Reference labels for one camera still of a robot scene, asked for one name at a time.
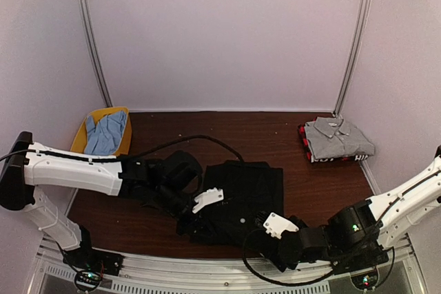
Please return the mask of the black long sleeve shirt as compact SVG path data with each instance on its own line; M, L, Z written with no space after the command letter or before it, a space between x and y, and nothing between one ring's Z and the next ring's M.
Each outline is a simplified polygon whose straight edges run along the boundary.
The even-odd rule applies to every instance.
M223 200L198 213L201 227L190 240L198 244L240 246L259 216L284 216L283 169L267 162L228 160L206 167L203 188L222 189Z

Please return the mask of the grey shirt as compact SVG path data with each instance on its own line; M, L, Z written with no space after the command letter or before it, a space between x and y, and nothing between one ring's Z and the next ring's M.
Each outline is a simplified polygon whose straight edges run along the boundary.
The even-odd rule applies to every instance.
M374 144L347 120L317 117L316 120L306 122L304 129L315 159L375 154Z

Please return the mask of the yellow plastic basket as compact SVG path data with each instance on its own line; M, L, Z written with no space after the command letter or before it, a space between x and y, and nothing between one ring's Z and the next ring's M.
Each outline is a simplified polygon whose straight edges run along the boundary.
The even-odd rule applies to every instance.
M125 131L123 134L123 139L121 141L121 144L119 145L119 148L117 151L109 156L120 156L121 154L128 154L128 151L130 149L130 143L132 139L132 124L130 122L130 116L129 116L129 110L126 107L109 107L104 109L97 109L93 112L89 113L88 116L92 116L94 121L97 123L100 119L102 119L107 114L113 114L118 111L124 111L127 114L127 125L125 127ZM82 122L78 132L76 133L76 136L73 140L72 146L70 148L70 151L76 152L76 153L82 153L84 154L84 149L87 144L87 133L85 128L85 120Z

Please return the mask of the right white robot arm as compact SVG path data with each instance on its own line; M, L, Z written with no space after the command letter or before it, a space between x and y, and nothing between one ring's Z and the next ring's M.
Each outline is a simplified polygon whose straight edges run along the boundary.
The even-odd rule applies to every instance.
M429 212L440 207L440 154L402 185L345 207L319 227L301 227L274 212L263 218L283 264L328 261L334 273L388 261L387 251Z

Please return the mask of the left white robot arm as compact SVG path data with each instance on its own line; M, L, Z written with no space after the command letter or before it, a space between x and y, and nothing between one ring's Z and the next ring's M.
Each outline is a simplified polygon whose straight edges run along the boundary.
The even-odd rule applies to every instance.
M59 211L43 192L43 185L153 202L188 222L196 219L214 193L212 189L185 192L193 180L202 180L202 169L195 158L182 151L165 160L93 156L46 147L33 142L30 132L22 132L1 161L1 206L27 213L39 230L71 252L84 269L93 269L99 263L99 254L88 246L87 230Z

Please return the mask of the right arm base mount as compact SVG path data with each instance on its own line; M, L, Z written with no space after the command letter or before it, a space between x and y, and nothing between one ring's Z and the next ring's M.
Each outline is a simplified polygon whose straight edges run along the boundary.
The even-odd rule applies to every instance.
M385 276L380 276L378 267L389 261L389 252L392 253L392 261ZM334 275L350 273L351 283L360 291L374 291L380 288L389 278L395 263L395 248L384 249L377 242L368 242L353 250L349 257L333 261Z

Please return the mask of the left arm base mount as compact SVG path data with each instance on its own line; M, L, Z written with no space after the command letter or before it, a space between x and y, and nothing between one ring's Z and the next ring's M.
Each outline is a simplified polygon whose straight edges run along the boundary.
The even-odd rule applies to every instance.
M74 271L74 285L80 293L95 291L103 281L104 275L117 276L122 267L124 257L119 253L111 253L94 249L90 232L83 226L79 248L66 251L57 244L63 263Z

